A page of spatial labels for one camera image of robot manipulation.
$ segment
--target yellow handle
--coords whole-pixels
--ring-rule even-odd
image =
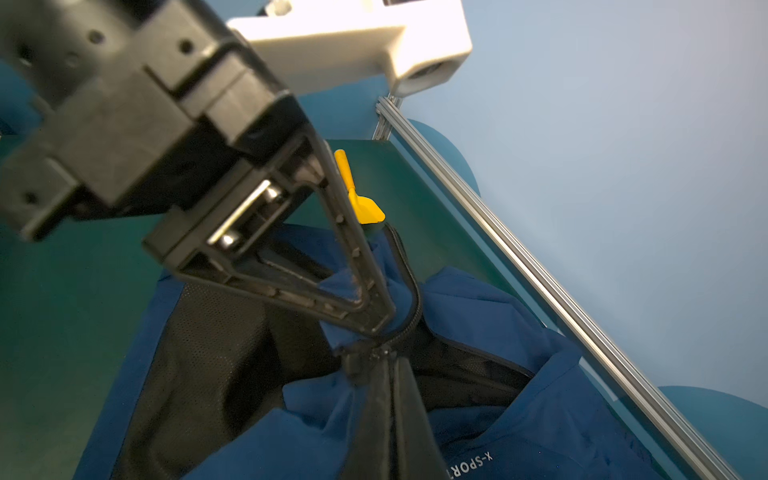
[[[352,171],[349,169],[349,161],[346,159],[346,152],[344,150],[337,150],[333,152],[333,156],[336,157],[336,164],[339,165],[341,178],[344,179],[346,189],[350,192],[355,191],[355,182],[352,180]]]

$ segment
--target aluminum rail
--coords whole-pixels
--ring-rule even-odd
[[[485,206],[481,198],[388,99],[379,98],[376,112],[414,150],[445,189],[523,274],[585,348],[656,425],[691,468],[706,480],[740,480],[740,476],[671,402],[627,358],[568,292]]]

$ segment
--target yellow spatula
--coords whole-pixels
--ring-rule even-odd
[[[376,205],[376,202],[370,198],[358,197],[357,192],[355,192],[355,182],[352,180],[352,171],[349,169],[346,152],[344,150],[337,150],[333,156],[336,157],[336,164],[339,165],[341,177],[344,179],[344,184],[349,192],[349,202],[355,210],[357,221],[362,224],[383,222],[384,212]]]

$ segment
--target yellow shovel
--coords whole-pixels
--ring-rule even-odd
[[[357,221],[360,223],[378,223],[384,221],[384,212],[376,205],[376,202],[370,198],[358,197],[355,192],[355,182],[352,180],[352,171],[349,169],[349,161],[346,159],[344,150],[337,150],[333,154],[336,157],[336,163],[339,165],[341,178],[349,192],[349,202],[357,215]]]

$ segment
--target light blue wall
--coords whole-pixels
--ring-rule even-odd
[[[406,115],[657,385],[768,406],[768,3],[465,10],[475,50]]]

